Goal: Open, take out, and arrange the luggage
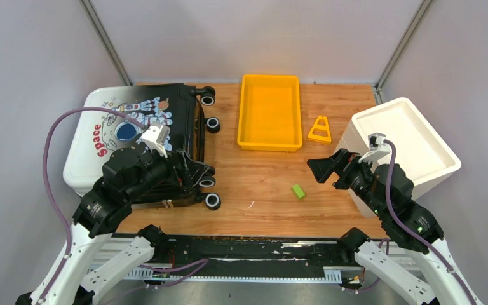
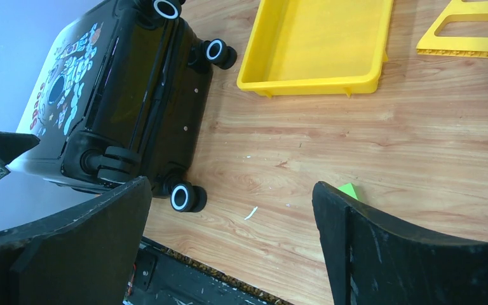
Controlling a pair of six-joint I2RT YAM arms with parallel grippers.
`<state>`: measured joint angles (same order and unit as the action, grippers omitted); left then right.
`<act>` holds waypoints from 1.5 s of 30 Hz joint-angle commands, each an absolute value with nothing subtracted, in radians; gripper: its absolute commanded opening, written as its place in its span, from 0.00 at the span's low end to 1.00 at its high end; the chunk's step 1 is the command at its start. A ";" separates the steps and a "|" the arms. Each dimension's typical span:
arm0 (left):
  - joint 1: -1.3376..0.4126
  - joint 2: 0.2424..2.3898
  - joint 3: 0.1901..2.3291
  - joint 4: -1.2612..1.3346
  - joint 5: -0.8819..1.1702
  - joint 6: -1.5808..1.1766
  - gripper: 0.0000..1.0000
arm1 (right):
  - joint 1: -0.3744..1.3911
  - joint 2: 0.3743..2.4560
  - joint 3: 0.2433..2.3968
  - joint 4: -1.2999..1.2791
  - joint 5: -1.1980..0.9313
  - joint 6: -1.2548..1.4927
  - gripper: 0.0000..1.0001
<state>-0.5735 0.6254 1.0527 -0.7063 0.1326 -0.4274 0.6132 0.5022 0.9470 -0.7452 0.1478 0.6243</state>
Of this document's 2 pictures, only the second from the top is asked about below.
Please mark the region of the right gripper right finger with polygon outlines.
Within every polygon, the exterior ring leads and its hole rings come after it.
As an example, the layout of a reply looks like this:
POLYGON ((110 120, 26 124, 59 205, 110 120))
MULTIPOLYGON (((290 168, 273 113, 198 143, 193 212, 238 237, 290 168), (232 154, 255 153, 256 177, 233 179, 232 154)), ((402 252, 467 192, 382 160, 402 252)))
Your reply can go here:
POLYGON ((488 304, 488 242, 412 224, 323 181, 312 205, 335 304, 488 304))

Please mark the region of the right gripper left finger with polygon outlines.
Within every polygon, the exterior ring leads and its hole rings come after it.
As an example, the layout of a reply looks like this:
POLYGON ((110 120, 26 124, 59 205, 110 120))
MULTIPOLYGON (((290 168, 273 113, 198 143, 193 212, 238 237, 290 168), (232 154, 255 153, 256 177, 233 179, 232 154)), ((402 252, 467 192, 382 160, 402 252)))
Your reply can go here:
POLYGON ((0 231, 0 304, 121 304, 151 200, 138 177, 0 231))

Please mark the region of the black white space suitcase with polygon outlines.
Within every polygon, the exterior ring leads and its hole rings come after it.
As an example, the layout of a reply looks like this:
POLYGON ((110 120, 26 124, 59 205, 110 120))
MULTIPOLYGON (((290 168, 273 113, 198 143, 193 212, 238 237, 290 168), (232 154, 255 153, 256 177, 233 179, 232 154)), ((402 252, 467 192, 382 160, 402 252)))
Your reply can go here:
POLYGON ((178 212, 199 212, 207 192, 186 178, 213 67, 236 50, 202 40, 182 1, 102 1, 55 38, 18 133, 39 144, 16 172, 101 194, 138 176, 178 212))

